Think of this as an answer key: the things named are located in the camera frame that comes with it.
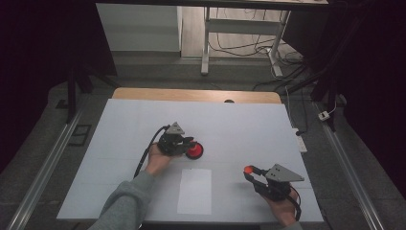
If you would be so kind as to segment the round red ink pad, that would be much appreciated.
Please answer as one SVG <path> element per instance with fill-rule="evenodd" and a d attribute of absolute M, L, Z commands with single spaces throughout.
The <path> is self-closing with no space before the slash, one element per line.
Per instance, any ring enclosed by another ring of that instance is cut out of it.
<path fill-rule="evenodd" d="M 186 156 L 191 160 L 199 159 L 204 152 L 204 148 L 200 143 L 196 143 L 193 148 L 190 148 L 186 152 Z"/>

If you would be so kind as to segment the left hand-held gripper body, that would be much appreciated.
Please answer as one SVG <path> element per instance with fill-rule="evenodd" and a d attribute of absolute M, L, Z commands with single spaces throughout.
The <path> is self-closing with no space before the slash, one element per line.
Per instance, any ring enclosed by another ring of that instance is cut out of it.
<path fill-rule="evenodd" d="M 167 156 L 185 154 L 187 152 L 186 145 L 189 143 L 183 143 L 183 139 L 185 138 L 183 137 L 184 133 L 185 131 L 178 125 L 178 123 L 174 122 L 160 137 L 158 141 L 159 150 Z"/>

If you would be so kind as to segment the person's left hand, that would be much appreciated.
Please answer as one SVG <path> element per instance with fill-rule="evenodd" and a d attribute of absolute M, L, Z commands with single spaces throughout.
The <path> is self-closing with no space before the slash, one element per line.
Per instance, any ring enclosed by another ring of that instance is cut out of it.
<path fill-rule="evenodd" d="M 153 176 L 157 176 L 169 165 L 171 160 L 171 156 L 164 155 L 156 144 L 152 144 L 148 151 L 145 171 Z"/>

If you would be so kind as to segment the aluminium floor rail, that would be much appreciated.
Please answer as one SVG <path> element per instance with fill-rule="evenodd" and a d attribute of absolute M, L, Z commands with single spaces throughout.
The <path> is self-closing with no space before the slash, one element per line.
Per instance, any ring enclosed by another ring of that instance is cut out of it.
<path fill-rule="evenodd" d="M 34 208 L 41 198 L 55 168 L 64 152 L 70 137 L 72 136 L 75 127 L 77 126 L 80 117 L 83 114 L 84 108 L 87 105 L 89 96 L 81 96 L 78 103 L 78 108 L 73 115 L 72 120 L 67 123 L 60 134 L 58 135 L 56 142 L 49 151 L 44 163 L 36 174 L 33 183 L 25 194 L 24 198 L 20 202 L 16 212 L 14 213 L 11 222 L 7 226 L 6 230 L 24 230 L 30 217 L 33 214 Z"/>
<path fill-rule="evenodd" d="M 354 166 L 351 164 L 350 159 L 335 131 L 331 129 L 326 121 L 321 121 L 323 130 L 330 142 L 332 149 L 336 155 L 336 158 L 343 170 L 343 173 L 350 184 L 350 188 L 354 197 L 359 203 L 359 207 L 364 215 L 364 218 L 371 230 L 385 230 L 384 224 L 374 207 L 370 196 L 361 183 L 358 174 L 355 171 Z"/>

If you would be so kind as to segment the large white table mat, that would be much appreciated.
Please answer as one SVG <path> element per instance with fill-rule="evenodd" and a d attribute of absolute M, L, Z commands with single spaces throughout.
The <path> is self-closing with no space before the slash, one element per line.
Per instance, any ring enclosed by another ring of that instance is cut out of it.
<path fill-rule="evenodd" d="M 174 122 L 200 143 L 204 152 L 197 160 L 173 160 L 157 178 L 147 208 L 148 222 L 269 223 L 273 221 L 269 207 L 244 178 L 244 167 L 268 170 L 280 164 L 307 175 L 282 104 L 111 99 L 58 218 L 97 219 L 117 186 L 133 178 L 154 133 Z M 184 169 L 212 171 L 210 215 L 177 213 Z"/>

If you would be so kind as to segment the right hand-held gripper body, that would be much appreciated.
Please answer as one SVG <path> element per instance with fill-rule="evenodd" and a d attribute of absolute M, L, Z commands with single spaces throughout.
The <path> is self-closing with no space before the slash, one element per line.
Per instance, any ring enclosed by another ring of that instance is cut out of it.
<path fill-rule="evenodd" d="M 303 176 L 279 164 L 269 169 L 265 179 L 266 184 L 260 182 L 259 194 L 273 201 L 287 199 L 291 192 L 290 183 L 305 180 Z"/>

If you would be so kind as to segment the black metal stand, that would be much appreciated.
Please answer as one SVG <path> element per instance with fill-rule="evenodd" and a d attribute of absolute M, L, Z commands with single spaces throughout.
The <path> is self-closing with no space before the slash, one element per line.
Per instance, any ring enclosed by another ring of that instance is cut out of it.
<path fill-rule="evenodd" d="M 90 64 L 87 63 L 77 63 L 72 66 L 68 75 L 67 75 L 67 99 L 68 99 L 68 116 L 66 123 L 69 124 L 73 121 L 74 116 L 77 114 L 77 93 L 76 88 L 79 87 L 80 91 L 85 94 L 90 94 L 93 89 L 93 83 L 90 80 L 90 77 L 94 76 L 97 79 L 103 81 L 107 85 L 117 89 L 120 85 L 111 80 L 106 75 L 102 74 L 100 71 L 97 71 Z"/>
<path fill-rule="evenodd" d="M 310 98 L 313 102 L 320 102 L 324 96 L 327 96 L 327 113 L 329 114 L 329 118 L 325 120 L 325 123 L 332 132 L 336 131 L 334 112 L 336 108 L 338 77 L 334 71 L 337 69 L 337 62 L 338 60 L 333 58 L 322 70 L 313 74 L 307 80 L 288 88 L 286 92 L 286 94 L 293 93 L 315 82 L 316 86 L 313 88 Z"/>

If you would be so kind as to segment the white desk frame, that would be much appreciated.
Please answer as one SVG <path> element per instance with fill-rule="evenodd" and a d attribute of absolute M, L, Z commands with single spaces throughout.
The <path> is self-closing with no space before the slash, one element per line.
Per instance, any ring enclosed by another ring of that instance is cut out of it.
<path fill-rule="evenodd" d="M 276 77 L 282 76 L 282 69 L 277 61 L 277 52 L 282 35 L 287 24 L 290 11 L 281 11 L 281 19 L 275 21 L 256 21 L 239 19 L 211 19 L 211 8 L 205 8 L 204 14 L 204 44 L 202 51 L 201 75 L 209 73 L 209 35 L 210 33 L 239 34 L 239 35 L 273 35 L 275 37 L 271 48 L 266 49 L 271 62 L 272 73 Z"/>

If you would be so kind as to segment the person's right hand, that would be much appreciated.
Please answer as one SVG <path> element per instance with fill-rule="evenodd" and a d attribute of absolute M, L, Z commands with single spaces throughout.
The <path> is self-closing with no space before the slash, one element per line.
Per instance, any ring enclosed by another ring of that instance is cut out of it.
<path fill-rule="evenodd" d="M 289 199 L 273 201 L 265 197 L 264 200 L 267 202 L 273 216 L 282 227 L 289 227 L 297 222 L 295 205 Z"/>

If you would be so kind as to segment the black floor socket plate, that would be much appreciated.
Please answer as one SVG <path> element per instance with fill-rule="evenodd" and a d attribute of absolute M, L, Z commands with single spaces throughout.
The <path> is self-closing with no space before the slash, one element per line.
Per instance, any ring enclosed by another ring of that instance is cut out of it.
<path fill-rule="evenodd" d="M 83 147 L 90 134 L 91 125 L 76 125 L 68 145 L 72 147 Z"/>

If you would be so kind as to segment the white paper sheet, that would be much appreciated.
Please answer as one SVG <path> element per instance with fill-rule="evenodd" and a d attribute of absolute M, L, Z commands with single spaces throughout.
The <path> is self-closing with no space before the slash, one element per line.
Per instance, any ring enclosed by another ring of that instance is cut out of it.
<path fill-rule="evenodd" d="M 177 213 L 210 215 L 212 213 L 212 171 L 184 169 L 181 175 Z"/>

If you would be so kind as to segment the white cabinet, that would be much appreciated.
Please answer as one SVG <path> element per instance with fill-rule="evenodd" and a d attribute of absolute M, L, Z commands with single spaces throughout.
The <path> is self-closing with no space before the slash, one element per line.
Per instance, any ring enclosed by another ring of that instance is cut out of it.
<path fill-rule="evenodd" d="M 97 4 L 111 51 L 179 52 L 182 8 Z"/>

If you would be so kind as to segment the white power strip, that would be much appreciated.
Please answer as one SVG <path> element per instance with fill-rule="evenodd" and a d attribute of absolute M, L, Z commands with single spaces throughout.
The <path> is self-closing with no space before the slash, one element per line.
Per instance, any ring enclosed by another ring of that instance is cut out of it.
<path fill-rule="evenodd" d="M 307 152 L 307 148 L 305 146 L 304 139 L 301 136 L 301 132 L 297 128 L 293 128 L 293 133 L 294 133 L 295 137 L 297 138 L 299 152 L 301 152 L 301 153 Z"/>

